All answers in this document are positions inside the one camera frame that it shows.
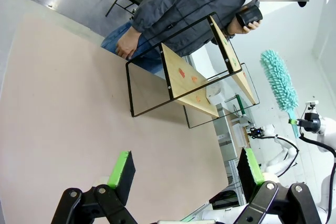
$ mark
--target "blue jeans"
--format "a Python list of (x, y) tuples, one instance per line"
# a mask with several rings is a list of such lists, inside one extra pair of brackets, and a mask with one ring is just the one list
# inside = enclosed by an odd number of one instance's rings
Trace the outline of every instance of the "blue jeans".
[[(115, 51), (117, 49), (117, 42), (131, 26), (132, 21), (129, 21), (111, 32), (101, 43), (101, 47), (117, 55)], [(141, 35), (138, 42), (138, 48), (132, 56), (132, 59), (134, 59), (132, 63), (147, 70), (150, 73), (157, 73), (162, 69), (162, 60), (159, 51), (153, 48), (153, 50), (147, 52), (145, 55), (138, 57), (140, 54), (150, 48), (152, 48), (152, 45), (143, 35)]]

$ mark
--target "screw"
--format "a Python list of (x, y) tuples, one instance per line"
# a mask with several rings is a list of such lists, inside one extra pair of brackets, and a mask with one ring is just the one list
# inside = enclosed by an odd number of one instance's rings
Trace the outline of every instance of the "screw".
[(273, 190), (273, 189), (274, 189), (274, 185), (271, 184), (271, 183), (267, 184), (266, 187), (267, 187), (268, 189), (270, 189), (270, 190)]
[(70, 196), (71, 196), (72, 198), (75, 198), (75, 197), (77, 196), (77, 193), (76, 193), (75, 191), (72, 191), (72, 192), (70, 193)]
[(295, 187), (295, 190), (296, 190), (298, 193), (300, 193), (300, 192), (302, 192), (302, 187), (301, 187), (301, 186), (296, 186), (296, 187)]
[(104, 194), (104, 193), (106, 192), (106, 190), (105, 190), (104, 188), (99, 188), (98, 192), (99, 192), (100, 194)]

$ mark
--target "black cylindrical container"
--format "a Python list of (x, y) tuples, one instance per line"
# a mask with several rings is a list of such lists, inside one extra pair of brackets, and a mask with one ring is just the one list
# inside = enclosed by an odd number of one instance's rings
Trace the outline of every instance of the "black cylindrical container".
[(241, 10), (240, 12), (236, 13), (236, 17), (242, 27), (248, 27), (248, 23), (253, 23), (254, 21), (258, 22), (259, 20), (262, 20), (261, 11), (256, 5)]

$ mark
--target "person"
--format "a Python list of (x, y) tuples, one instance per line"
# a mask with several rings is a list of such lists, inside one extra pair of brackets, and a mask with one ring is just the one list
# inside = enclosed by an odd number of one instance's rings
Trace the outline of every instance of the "person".
[[(134, 64), (156, 73), (162, 69), (159, 50), (155, 48), (138, 57), (140, 54), (212, 12), (216, 12), (213, 17), (226, 36), (247, 34), (257, 29), (260, 22), (241, 27), (235, 14), (255, 4), (259, 4), (258, 0), (143, 0), (133, 21), (108, 35), (101, 47), (123, 59), (134, 59)], [(165, 44), (178, 55), (186, 56), (208, 43), (213, 36), (209, 24), (201, 22)]]

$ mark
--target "table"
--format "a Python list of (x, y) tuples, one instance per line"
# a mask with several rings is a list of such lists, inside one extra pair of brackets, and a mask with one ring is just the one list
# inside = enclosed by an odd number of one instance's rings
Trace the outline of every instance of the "table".
[[(139, 97), (163, 95), (164, 80), (134, 70)], [(125, 60), (27, 17), (0, 100), (6, 224), (50, 223), (66, 188), (88, 190), (128, 150), (137, 172), (127, 208), (138, 223), (182, 219), (228, 185), (213, 124), (188, 129), (177, 103), (132, 118)]]

